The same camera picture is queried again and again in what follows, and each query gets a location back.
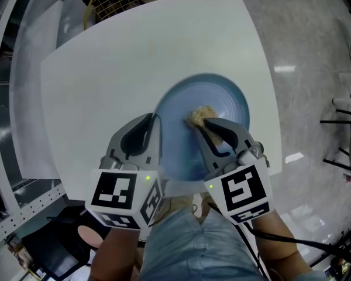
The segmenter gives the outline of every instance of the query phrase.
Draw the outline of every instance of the light blue clothing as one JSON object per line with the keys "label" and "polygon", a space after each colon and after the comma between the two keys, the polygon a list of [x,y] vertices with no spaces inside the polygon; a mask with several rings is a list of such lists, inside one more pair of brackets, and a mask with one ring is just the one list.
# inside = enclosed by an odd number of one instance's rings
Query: light blue clothing
{"label": "light blue clothing", "polygon": [[[189,210],[178,210],[153,228],[139,280],[265,280],[247,253],[235,227],[216,211],[200,225]],[[314,271],[294,281],[326,281],[326,276]]]}

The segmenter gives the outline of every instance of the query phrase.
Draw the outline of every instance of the gray floor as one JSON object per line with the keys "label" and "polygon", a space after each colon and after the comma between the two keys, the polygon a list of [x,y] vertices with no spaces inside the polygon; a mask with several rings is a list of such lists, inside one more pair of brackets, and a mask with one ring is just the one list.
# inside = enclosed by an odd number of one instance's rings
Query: gray floor
{"label": "gray floor", "polygon": [[[335,117],[333,97],[351,94],[351,72],[340,73],[351,68],[351,15],[342,0],[244,2],[271,68],[280,114],[284,166],[272,178],[276,209],[297,238],[333,243],[351,228],[351,184],[343,169],[322,159],[340,158],[338,146],[348,147],[349,131],[319,120]],[[291,155],[301,158],[289,161]],[[308,262],[322,253],[299,248]]]}

